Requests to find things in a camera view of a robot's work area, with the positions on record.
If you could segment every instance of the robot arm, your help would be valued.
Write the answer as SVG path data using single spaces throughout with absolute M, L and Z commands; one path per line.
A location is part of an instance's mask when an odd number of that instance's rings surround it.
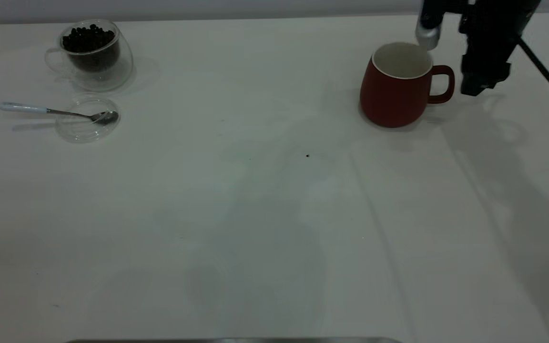
M 541 0 L 424 0 L 416 37 L 428 50 L 437 46 L 444 13 L 462 15 L 459 32 L 467 35 L 461 93 L 477 96 L 508 78 L 510 54 L 519 43 Z

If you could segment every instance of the mug rim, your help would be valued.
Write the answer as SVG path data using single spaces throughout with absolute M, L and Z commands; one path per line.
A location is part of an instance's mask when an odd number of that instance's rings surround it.
M 88 52 L 72 52 L 72 51 L 67 50 L 65 48 L 65 46 L 63 46 L 63 37 L 65 36 L 65 33 L 70 31 L 70 29 L 74 29 L 78 26 L 85 26 L 86 24 L 88 24 L 88 26 L 90 26 L 90 24 L 95 24 L 97 22 L 106 22 L 107 24 L 110 24 L 111 26 L 113 26 L 113 39 L 112 39 L 112 41 L 105 44 L 104 46 L 101 46 L 100 48 L 98 48 L 96 50 L 92 50 L 92 51 L 88 51 Z M 118 28 L 118 26 L 116 24 L 113 23 L 113 21 L 107 20 L 107 19 L 86 19 L 86 20 L 82 20 L 82 21 L 79 21 L 79 22 L 75 22 L 74 24 L 71 24 L 70 26 L 67 26 L 67 28 L 65 28 L 63 30 L 63 32 L 61 32 L 61 34 L 59 35 L 59 39 L 57 41 L 58 41 L 58 44 L 59 44 L 59 48 L 61 50 L 63 50 L 63 52 L 65 52 L 66 54 L 73 55 L 73 56 L 84 56 L 84 55 L 94 54 L 96 52 L 99 52 L 99 51 L 105 50 L 106 48 L 109 48 L 110 46 L 114 45 L 118 41 L 119 38 L 120 38 L 120 29 Z
M 379 68 L 375 61 L 374 61 L 374 57 L 376 56 L 376 53 L 379 52 L 379 50 L 381 50 L 382 48 L 386 47 L 386 46 L 390 46 L 390 45 L 411 45 L 411 46 L 416 46 L 416 47 L 421 47 L 420 45 L 416 45 L 416 44 L 412 44 L 412 43 L 408 43 L 408 42 L 405 42 L 405 41 L 395 41 L 393 43 L 387 43 L 385 45 L 382 45 L 382 46 L 379 46 L 379 48 L 377 48 L 373 53 L 372 53 L 372 56 L 370 57 L 370 62 L 372 63 L 372 65 L 379 71 L 381 72 L 382 74 L 390 77 L 390 78 L 394 78 L 394 79 L 398 79 L 398 80 L 414 80 L 414 79 L 418 79 L 418 78 L 422 78 L 423 76 L 429 74 L 429 72 L 433 69 L 433 58 L 431 57 L 431 54 L 429 54 L 429 52 L 427 52 L 426 50 L 422 50 L 423 52 L 423 56 L 426 56 L 427 57 L 427 60 L 429 60 L 429 68 L 427 69 L 427 71 L 425 71 L 423 74 L 420 74 L 418 76 L 412 76 L 410 78 L 402 78 L 402 77 L 399 77 L 399 76 L 395 76 L 395 75 L 392 75 L 392 74 L 388 74 L 387 72 L 384 72 L 383 70 L 381 70 L 381 68 Z

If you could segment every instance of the glass saucer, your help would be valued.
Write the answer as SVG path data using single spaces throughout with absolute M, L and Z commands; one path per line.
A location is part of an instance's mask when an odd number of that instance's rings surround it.
M 113 101 L 96 93 L 82 93 L 74 96 L 73 103 L 66 111 L 72 111 L 83 115 L 95 115 L 104 113 L 96 121 L 71 115 L 57 115 L 56 132 L 66 141 L 72 143 L 88 143 L 97 141 L 109 135 L 120 123 L 120 110 Z M 118 113 L 118 119 L 109 120 L 110 111 Z

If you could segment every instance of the spoon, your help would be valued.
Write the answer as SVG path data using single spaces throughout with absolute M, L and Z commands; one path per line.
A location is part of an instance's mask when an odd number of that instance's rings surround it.
M 97 123 L 103 126 L 109 123 L 115 122 L 120 117 L 117 111 L 102 111 L 101 113 L 97 113 L 94 115 L 83 115 L 80 113 L 73 113 L 71 111 L 59 111 L 59 110 L 49 109 L 47 107 L 37 107 L 37 106 L 30 106 L 25 104 L 17 104 L 15 102 L 2 102 L 0 105 L 0 109 L 2 111 L 23 111 L 26 113 L 52 113 L 52 114 L 73 115 L 75 117 L 82 117 L 85 119 L 89 119 L 93 123 Z

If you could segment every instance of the gray wall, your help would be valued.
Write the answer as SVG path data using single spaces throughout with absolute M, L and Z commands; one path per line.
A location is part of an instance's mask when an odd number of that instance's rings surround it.
M 418 13 L 422 0 L 0 0 L 0 22 L 276 18 Z M 549 10 L 542 0 L 541 10 Z

